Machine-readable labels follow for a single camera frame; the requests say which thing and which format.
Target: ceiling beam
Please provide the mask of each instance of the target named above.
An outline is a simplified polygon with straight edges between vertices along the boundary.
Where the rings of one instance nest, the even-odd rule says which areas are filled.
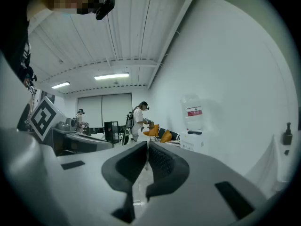
[[[147,88],[146,86],[124,86],[124,87],[115,87],[115,88],[83,90],[80,92],[65,94],[64,98],[83,98],[83,97],[92,97],[92,96],[126,94],[126,93],[132,93],[135,90],[147,90]]]
[[[36,27],[40,25],[46,18],[48,18],[53,12],[49,9],[44,9],[40,11],[38,14],[33,16],[30,19],[29,26],[28,26],[28,35],[31,34]]]
[[[178,29],[178,27],[180,25],[180,22],[182,21],[182,19],[183,19],[184,15],[185,15],[185,13],[186,13],[189,5],[191,4],[191,2],[192,2],[192,0],[186,0],[184,2],[183,6],[182,6],[182,8],[181,8],[181,10],[180,10],[180,12],[178,14],[178,17],[176,18],[176,20],[174,22],[174,25],[173,25],[173,27],[170,30],[170,33],[169,33],[169,35],[168,35],[168,37],[167,37],[167,39],[165,41],[165,44],[164,44],[163,49],[162,49],[162,52],[161,52],[160,57],[158,59],[158,65],[155,68],[155,71],[154,71],[154,73],[151,76],[149,85],[147,87],[148,89],[151,87],[151,84],[152,84],[152,82],[153,82],[153,80],[155,78],[155,75],[156,75],[156,73],[157,73],[157,71],[158,71],[158,69],[160,67],[160,63],[162,62],[162,60],[164,58],[164,55],[165,55],[165,53],[166,53],[166,51],[167,51],[167,49],[168,49],[168,47],[169,47],[169,45],[171,43],[171,40],[173,39],[174,34],[177,31],[177,29]]]
[[[45,79],[42,83],[48,83],[50,85],[54,83],[59,83],[63,82],[65,80],[68,80],[69,77],[72,77],[74,75],[80,74],[80,73],[85,73],[85,72],[98,72],[99,69],[101,70],[111,70],[112,73],[114,73],[114,69],[118,68],[126,68],[126,67],[134,67],[134,68],[139,68],[139,67],[148,67],[148,68],[156,68],[157,63],[151,60],[140,60],[139,58],[132,58],[129,60],[116,60],[116,59],[111,59],[110,60],[110,65],[107,60],[101,60],[101,61],[96,61],[90,64],[83,64],[83,65],[78,65],[75,69],[68,70],[66,72],[60,73],[56,76],[50,77]]]

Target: cushion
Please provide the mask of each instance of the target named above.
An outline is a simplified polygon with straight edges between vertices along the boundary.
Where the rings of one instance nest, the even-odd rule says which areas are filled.
[[[166,130],[166,132],[165,132],[164,135],[162,136],[160,142],[161,142],[161,143],[165,143],[165,142],[167,142],[167,141],[170,141],[172,137],[173,137],[173,135],[170,134],[169,130]]]
[[[144,131],[143,134],[146,136],[157,137],[159,131],[159,125],[154,125],[155,127],[149,131]]]
[[[180,147],[180,145],[181,145],[180,140],[167,141],[167,142],[165,142],[165,143],[166,143],[166,144],[169,144],[169,145],[175,145],[175,146],[177,146],[177,147]]]
[[[175,132],[173,132],[173,131],[171,131],[170,134],[172,134],[172,136],[173,136],[173,137],[171,138],[173,141],[175,141],[175,140],[180,140],[180,134],[175,133]]]
[[[158,133],[159,139],[161,139],[163,137],[165,131],[166,131],[165,129],[160,128],[159,133]]]

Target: desk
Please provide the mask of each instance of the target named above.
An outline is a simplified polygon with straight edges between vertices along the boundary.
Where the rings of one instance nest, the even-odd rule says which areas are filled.
[[[86,152],[85,147],[90,147],[90,149],[94,151],[101,151],[113,148],[113,144],[109,141],[96,139],[92,137],[82,137],[77,133],[67,134],[66,138],[78,142],[78,150],[81,152]]]
[[[65,136],[70,133],[75,133],[75,131],[65,131],[51,127],[42,143],[51,146],[57,155],[59,151],[63,150]]]

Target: black cabinet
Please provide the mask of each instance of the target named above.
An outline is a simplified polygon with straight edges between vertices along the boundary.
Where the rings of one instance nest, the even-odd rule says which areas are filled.
[[[118,121],[109,121],[104,123],[104,135],[105,140],[110,141],[113,144],[119,142],[119,128]]]

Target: soap dispenser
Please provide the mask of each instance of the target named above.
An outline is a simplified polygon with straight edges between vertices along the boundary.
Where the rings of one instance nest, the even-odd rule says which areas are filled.
[[[287,129],[285,133],[283,133],[283,145],[290,145],[292,143],[293,135],[291,133],[290,125],[290,123],[287,123]]]

